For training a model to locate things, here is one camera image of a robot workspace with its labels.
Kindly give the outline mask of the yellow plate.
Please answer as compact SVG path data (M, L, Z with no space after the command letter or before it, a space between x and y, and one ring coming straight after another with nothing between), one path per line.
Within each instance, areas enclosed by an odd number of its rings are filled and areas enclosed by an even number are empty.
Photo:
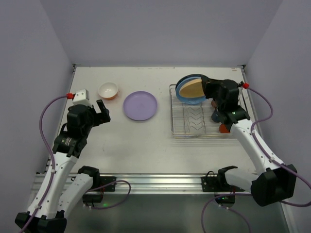
M196 78L183 84L178 94L184 98L199 98L205 96L202 86L202 79Z

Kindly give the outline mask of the orange bowl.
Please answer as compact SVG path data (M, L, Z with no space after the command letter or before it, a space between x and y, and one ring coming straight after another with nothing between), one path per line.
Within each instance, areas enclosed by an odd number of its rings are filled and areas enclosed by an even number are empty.
M112 100L118 95L119 88L113 82L103 83L98 88L98 94L104 100Z

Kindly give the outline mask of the light blue plate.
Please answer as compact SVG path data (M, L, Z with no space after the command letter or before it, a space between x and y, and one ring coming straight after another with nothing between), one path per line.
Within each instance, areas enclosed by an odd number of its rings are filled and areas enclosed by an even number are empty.
M192 80L195 80L195 79L200 79L200 77L198 76L187 76L187 77L184 77L182 79L180 79L176 86L175 86L175 93L176 93L176 96L177 98L182 102L182 103L185 103L185 104L189 104L189 105L197 105L197 104L200 104L202 102L204 102L206 100L205 96L203 97L197 97L197 98L185 98L185 97L182 97L180 94L179 94L179 90L181 88L182 85L186 84L187 82L189 81L192 81Z

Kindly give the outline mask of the purple plate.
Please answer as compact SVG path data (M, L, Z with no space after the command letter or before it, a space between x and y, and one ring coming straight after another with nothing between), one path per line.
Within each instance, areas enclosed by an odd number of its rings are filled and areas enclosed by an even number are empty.
M128 118L135 121L148 120L157 112L157 100L149 92L133 92L125 98L123 112Z

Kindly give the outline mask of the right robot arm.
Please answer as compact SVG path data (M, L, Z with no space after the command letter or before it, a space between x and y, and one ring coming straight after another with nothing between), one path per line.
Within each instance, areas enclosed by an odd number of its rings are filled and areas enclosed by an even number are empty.
M217 116L222 124L238 139L250 157L256 174L246 174L236 166L219 170L221 184L236 186L249 193L259 206L291 198L296 183L296 168L286 165L263 141L239 104L241 88L246 84L233 80L215 80L201 77L206 99L216 103Z

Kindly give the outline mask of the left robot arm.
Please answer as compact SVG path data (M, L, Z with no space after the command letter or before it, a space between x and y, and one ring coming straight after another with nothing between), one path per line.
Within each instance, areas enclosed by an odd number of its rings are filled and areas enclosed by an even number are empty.
M96 101L100 112L93 105L75 103L69 108L67 122L63 125L48 151L51 164L43 183L28 210L18 213L15 223L22 233L62 233L74 206L86 191L99 187L100 173L97 168L83 166L75 181L65 190L69 174L87 144L93 127L110 122L109 110L102 100Z

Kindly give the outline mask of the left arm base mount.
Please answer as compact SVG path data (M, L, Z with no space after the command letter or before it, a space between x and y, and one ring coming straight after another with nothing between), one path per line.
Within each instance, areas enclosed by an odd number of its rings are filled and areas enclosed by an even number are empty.
M82 202L85 205L91 205L92 207L95 206L97 203L101 203L104 199L105 192L114 192L116 188L116 184L108 185L116 181L117 177L115 176L101 176L100 181L97 184L97 187L92 187L91 191L87 191L82 196Z

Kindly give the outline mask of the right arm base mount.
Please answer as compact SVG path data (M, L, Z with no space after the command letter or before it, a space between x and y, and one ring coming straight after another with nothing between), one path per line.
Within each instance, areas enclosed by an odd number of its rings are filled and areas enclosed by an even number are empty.
M229 192L235 193L239 188L233 185L229 185L225 182L224 174L225 172L229 171L230 169L237 168L236 166L228 166L221 168L219 171L221 172L220 175L215 173L214 171L210 170L207 174L201 177L201 186L203 192L213 192L214 196L217 197L220 194L217 192ZM217 198L215 202L222 206L222 207L232 207L235 204L235 196L224 196Z

